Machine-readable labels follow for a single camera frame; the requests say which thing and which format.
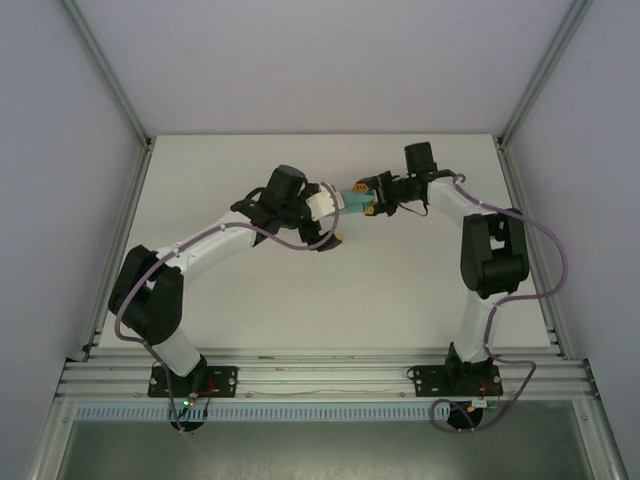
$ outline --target glass panel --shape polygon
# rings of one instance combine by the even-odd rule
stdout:
[[[499,480],[592,478],[571,402],[520,402],[473,435],[426,422],[76,422],[60,478]]]

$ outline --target white cable tray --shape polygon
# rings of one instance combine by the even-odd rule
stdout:
[[[429,419],[430,402],[408,403],[220,403],[209,407],[208,421],[370,422]],[[449,405],[436,407],[436,420],[449,417]],[[183,421],[203,421],[204,406],[189,410]],[[80,404],[76,421],[155,422],[170,418],[169,407],[157,403]]]

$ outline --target yellow part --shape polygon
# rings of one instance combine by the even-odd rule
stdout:
[[[353,191],[354,192],[359,192],[359,193],[368,192],[369,191],[369,187],[367,187],[364,183],[356,183],[353,186]]]

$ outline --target red wire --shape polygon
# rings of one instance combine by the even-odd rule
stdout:
[[[213,395],[213,380],[209,379],[209,390],[206,392],[198,392],[198,395]]]
[[[484,383],[484,381],[480,382],[480,390],[482,390],[482,399],[484,400],[484,397],[487,395],[487,390],[489,389],[493,390],[493,392],[498,397],[498,403],[500,403],[500,391],[493,385],[487,385],[486,383]]]
[[[211,398],[213,398],[213,390],[214,390],[214,385],[213,385],[213,380],[209,379],[209,398],[207,398],[207,403],[205,403],[204,405],[204,411],[205,411],[205,418],[209,418],[209,402],[211,402]]]

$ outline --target teal object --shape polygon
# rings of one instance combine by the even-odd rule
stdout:
[[[356,193],[351,190],[340,190],[340,195],[344,199],[344,209],[340,215],[345,213],[362,213],[371,203],[375,202],[376,196],[373,193]]]

